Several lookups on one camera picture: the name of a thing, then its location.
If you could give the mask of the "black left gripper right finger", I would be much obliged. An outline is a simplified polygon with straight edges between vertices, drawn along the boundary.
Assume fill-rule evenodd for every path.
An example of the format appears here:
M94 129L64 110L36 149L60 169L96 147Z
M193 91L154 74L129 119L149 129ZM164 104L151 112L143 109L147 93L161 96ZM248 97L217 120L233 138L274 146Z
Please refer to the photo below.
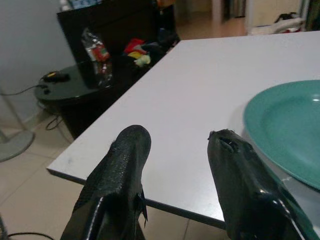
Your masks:
M317 239L301 206L242 137L211 131L207 156L230 239Z

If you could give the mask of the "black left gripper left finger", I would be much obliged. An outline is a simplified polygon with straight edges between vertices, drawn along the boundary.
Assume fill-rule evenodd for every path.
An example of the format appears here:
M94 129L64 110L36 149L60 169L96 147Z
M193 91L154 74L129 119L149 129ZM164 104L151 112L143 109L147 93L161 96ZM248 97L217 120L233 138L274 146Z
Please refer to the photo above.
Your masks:
M142 172L151 136L141 125L123 129L87 177L61 235L63 240L143 240L148 217Z

